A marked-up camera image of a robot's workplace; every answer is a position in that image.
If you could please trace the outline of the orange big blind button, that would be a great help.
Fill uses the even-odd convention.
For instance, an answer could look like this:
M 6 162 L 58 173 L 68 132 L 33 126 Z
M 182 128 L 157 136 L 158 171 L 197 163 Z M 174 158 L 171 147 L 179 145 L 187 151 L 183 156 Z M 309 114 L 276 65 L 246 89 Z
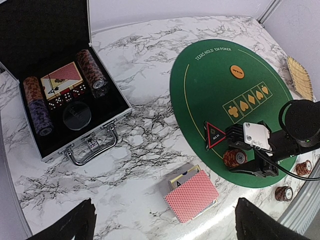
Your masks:
M 238 65 L 232 65 L 230 67 L 230 71 L 235 74 L 235 75 L 244 75 L 244 71 L 242 70 L 241 67 L 239 67 Z

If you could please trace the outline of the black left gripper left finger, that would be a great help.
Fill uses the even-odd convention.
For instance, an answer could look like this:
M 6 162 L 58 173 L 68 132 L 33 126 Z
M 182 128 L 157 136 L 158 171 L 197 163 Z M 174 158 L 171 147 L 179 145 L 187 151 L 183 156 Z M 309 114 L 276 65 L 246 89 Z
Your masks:
M 90 198 L 51 226 L 30 237 L 31 240 L 92 240 L 96 227 L 96 208 Z

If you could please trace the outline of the red chip stack front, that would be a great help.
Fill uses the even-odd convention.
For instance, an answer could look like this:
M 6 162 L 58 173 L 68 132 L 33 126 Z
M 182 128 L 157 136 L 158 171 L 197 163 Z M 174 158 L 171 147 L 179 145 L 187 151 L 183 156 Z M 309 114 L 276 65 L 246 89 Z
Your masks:
M 302 163 L 298 163 L 295 166 L 295 170 L 298 176 L 305 176 L 312 172 L 312 163 L 310 160 L 306 160 Z

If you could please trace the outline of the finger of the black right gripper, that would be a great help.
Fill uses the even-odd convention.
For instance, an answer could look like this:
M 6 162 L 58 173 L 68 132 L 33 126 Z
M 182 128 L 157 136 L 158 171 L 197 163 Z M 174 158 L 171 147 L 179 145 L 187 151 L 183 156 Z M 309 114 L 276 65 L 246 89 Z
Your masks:
M 228 171 L 231 173 L 247 174 L 247 175 L 260 175 L 263 164 L 263 159 L 256 154 L 255 159 L 245 161 L 246 155 L 244 153 L 237 153 L 235 155 L 235 162 L 239 165 L 230 168 Z

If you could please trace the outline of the dark chip stack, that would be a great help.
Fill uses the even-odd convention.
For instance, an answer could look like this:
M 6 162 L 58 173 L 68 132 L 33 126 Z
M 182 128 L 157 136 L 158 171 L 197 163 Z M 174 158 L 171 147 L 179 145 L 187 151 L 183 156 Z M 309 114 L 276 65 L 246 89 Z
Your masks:
M 293 189 L 290 186 L 277 187 L 274 196 L 278 202 L 290 202 L 293 198 Z

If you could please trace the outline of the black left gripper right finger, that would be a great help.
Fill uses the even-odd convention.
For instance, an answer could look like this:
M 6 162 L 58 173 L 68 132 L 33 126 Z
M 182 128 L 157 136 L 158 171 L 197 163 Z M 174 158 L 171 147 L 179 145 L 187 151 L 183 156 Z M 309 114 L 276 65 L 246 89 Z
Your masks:
M 244 197 L 235 208 L 238 240 L 306 240 L 307 238 L 274 220 Z

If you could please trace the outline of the red chip stack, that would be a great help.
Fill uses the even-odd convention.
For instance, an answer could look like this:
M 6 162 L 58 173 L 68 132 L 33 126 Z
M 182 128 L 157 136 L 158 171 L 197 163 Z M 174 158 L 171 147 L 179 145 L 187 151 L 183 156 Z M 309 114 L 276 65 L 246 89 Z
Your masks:
M 295 166 L 295 170 L 298 176 L 305 176 L 312 172 L 312 163 L 310 160 L 306 160 L 302 163 L 298 163 Z
M 247 154 L 241 149 L 227 150 L 222 158 L 224 164 L 229 168 L 238 167 L 248 162 Z

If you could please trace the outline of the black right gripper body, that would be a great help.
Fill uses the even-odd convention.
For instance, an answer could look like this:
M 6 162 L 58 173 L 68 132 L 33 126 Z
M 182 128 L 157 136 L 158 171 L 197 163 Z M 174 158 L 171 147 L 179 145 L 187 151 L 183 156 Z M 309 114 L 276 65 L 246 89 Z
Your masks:
M 269 126 L 262 120 L 259 121 L 257 124 L 264 125 L 267 127 L 267 129 L 270 131 L 270 134 L 272 133 Z M 266 158 L 270 159 L 274 155 L 274 151 L 271 147 L 271 150 L 265 150 L 256 146 L 250 146 L 249 144 L 245 143 L 244 140 L 244 132 L 243 132 L 243 124 L 233 124 L 225 129 L 226 133 L 226 141 L 228 143 L 229 149 L 240 149 L 245 151 L 253 151 L 253 159 L 254 160 L 257 155 L 258 157 L 262 158 L 262 166 L 261 166 L 261 173 L 260 175 L 250 175 L 260 178 L 266 178 L 266 177 L 277 177 L 279 175 L 279 170 L 277 167 L 270 164 L 269 161 L 266 161 Z

